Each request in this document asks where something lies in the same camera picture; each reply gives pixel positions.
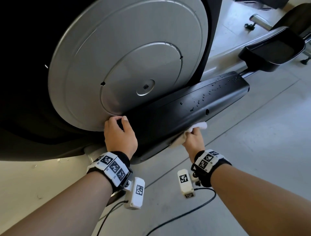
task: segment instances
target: wire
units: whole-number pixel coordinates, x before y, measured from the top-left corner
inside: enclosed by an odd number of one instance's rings
[[[200,206],[198,206],[198,207],[196,207],[196,208],[194,208],[194,209],[192,209],[192,210],[190,210],[190,211],[188,211],[188,212],[186,212],[186,213],[183,213],[183,214],[181,214],[181,215],[179,215],[179,216],[176,216],[176,217],[174,217],[173,219],[170,219],[170,220],[168,220],[168,221],[166,221],[166,222],[160,224],[159,226],[157,226],[157,227],[155,227],[154,229],[152,229],[146,236],[150,235],[153,231],[157,230],[158,228],[162,227],[163,225],[166,225],[166,224],[168,224],[168,223],[170,223],[170,222],[172,222],[172,221],[174,221],[174,220],[177,220],[177,219],[179,219],[179,218],[181,218],[181,217],[183,217],[183,216],[185,216],[185,215],[188,215],[188,214],[190,214],[190,213],[192,213],[192,212],[194,212],[194,211],[196,211],[196,210],[198,210],[198,209],[204,207],[205,205],[207,205],[207,204],[209,204],[211,201],[213,201],[214,198],[216,197],[216,192],[215,192],[214,189],[211,189],[211,188],[195,188],[194,190],[199,190],[199,189],[208,189],[208,190],[211,190],[211,191],[214,192],[214,196],[213,196],[210,200],[208,200],[206,203],[204,203],[204,204],[202,204],[202,205],[200,205]]]
[[[121,201],[121,202],[118,202],[118,203],[108,212],[108,214],[106,215],[104,221],[101,223],[101,226],[100,226],[99,231],[98,231],[98,233],[97,233],[96,236],[99,235],[99,232],[100,232],[101,228],[103,227],[105,221],[107,220],[108,215],[114,210],[114,208],[115,208],[117,205],[120,205],[121,203],[127,203],[127,202],[128,202],[128,201]]]

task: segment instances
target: floor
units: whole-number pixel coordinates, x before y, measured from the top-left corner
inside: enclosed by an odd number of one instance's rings
[[[248,18],[257,12],[223,0],[210,56],[265,33],[260,27],[252,32],[244,29]],[[260,14],[275,23],[283,13],[274,10]],[[300,64],[301,59],[305,56],[275,72],[248,77],[250,92],[210,119],[202,134],[207,148],[223,154],[237,168],[311,200],[311,66]],[[0,162],[0,233],[81,178],[88,164],[87,156]],[[181,195],[177,171],[190,169],[183,147],[165,149],[132,168],[146,182],[143,207],[132,211],[121,206],[109,216],[100,235],[146,235],[155,226],[212,197],[209,191],[187,200]],[[102,217],[110,209],[107,207]],[[190,234],[246,235],[218,197],[151,235]]]

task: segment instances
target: left hand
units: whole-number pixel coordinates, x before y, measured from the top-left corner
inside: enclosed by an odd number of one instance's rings
[[[117,124],[119,119],[121,119],[124,131]],[[126,116],[110,117],[105,122],[104,136],[108,152],[120,151],[131,159],[137,150],[137,139]]]

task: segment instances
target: gray floor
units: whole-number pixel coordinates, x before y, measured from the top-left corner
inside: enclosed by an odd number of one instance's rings
[[[223,154],[237,168],[311,200],[311,66],[301,65],[303,58],[301,55],[273,73],[248,77],[250,92],[209,120],[203,136],[207,148]],[[144,178],[147,185],[143,207],[137,211],[118,208],[100,235],[146,235],[211,198],[213,193],[205,190],[187,200],[180,194],[177,171],[190,170],[187,157],[183,147],[166,149],[134,166],[135,175]],[[216,197],[204,208],[151,235],[246,233]]]

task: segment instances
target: gray circular cover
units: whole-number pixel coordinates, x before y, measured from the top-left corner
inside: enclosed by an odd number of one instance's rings
[[[61,38],[49,67],[58,114],[84,130],[185,85],[205,49],[201,0],[99,0]]]

